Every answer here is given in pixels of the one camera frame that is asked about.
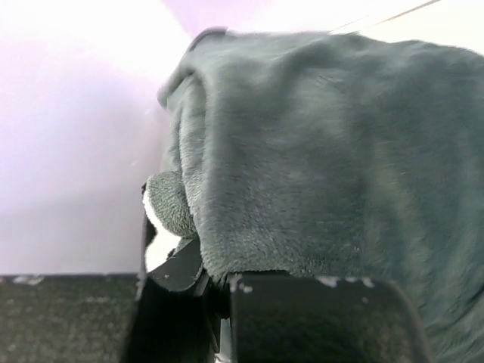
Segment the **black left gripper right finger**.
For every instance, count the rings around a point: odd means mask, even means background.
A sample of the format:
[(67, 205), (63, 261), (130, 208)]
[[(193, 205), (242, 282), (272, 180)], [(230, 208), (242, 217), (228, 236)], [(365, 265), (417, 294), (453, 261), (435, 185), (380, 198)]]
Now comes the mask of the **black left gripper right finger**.
[(420, 317), (391, 281), (241, 274), (230, 282), (235, 362), (432, 362)]

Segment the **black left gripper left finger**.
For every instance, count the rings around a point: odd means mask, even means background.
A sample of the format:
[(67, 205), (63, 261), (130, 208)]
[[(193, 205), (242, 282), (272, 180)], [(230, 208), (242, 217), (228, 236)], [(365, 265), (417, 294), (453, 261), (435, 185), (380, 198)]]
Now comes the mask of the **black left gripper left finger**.
[(151, 272), (1, 279), (3, 362), (211, 362), (219, 320), (191, 241)]

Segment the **zebra print pillowcase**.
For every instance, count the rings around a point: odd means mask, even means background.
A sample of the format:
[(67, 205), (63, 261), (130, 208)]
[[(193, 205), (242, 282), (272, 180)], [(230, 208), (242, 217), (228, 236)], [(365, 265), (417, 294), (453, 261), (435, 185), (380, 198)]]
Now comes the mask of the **zebra print pillowcase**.
[(417, 306), (438, 362), (483, 360), (483, 57), (418, 40), (208, 29), (158, 99), (143, 202), (243, 271), (371, 276)]

